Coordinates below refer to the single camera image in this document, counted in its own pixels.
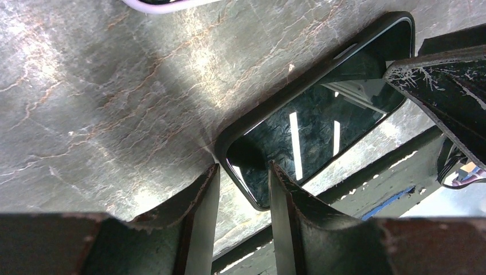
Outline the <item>lilac phone case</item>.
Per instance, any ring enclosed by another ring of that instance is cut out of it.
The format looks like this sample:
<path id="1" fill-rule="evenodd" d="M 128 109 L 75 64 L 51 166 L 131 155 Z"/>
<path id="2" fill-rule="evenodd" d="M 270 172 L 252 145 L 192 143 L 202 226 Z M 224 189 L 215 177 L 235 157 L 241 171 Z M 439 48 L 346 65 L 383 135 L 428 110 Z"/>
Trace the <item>lilac phone case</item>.
<path id="1" fill-rule="evenodd" d="M 139 1 L 123 0 L 130 8 L 145 14 L 167 14 L 218 2 L 218 0 Z"/>

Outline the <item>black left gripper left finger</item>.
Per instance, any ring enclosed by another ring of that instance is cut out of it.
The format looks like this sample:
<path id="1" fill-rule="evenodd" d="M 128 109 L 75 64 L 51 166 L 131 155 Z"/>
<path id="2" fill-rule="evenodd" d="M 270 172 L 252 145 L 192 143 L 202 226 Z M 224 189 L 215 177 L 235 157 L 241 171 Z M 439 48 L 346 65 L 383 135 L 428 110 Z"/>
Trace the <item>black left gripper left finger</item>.
<path id="1" fill-rule="evenodd" d="M 1 215 L 2 274 L 209 274 L 220 167 L 131 221 L 107 213 Z"/>

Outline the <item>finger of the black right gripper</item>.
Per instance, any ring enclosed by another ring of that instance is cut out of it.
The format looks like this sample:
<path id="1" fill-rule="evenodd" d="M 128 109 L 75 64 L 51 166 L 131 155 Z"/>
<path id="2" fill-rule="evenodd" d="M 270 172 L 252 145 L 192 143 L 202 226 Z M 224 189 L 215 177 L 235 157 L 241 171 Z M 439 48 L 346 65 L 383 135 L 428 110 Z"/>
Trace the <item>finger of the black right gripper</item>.
<path id="1" fill-rule="evenodd" d="M 484 45 L 396 61 L 383 78 L 485 168 Z"/>

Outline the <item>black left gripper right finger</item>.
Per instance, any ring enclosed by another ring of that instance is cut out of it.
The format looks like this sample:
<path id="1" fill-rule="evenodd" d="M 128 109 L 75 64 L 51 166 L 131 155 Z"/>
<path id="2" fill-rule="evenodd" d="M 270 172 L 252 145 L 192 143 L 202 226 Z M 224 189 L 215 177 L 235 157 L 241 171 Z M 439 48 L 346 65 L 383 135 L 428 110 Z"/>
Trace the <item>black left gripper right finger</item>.
<path id="1" fill-rule="evenodd" d="M 484 274 L 485 219 L 344 214 L 269 163 L 278 274 Z"/>

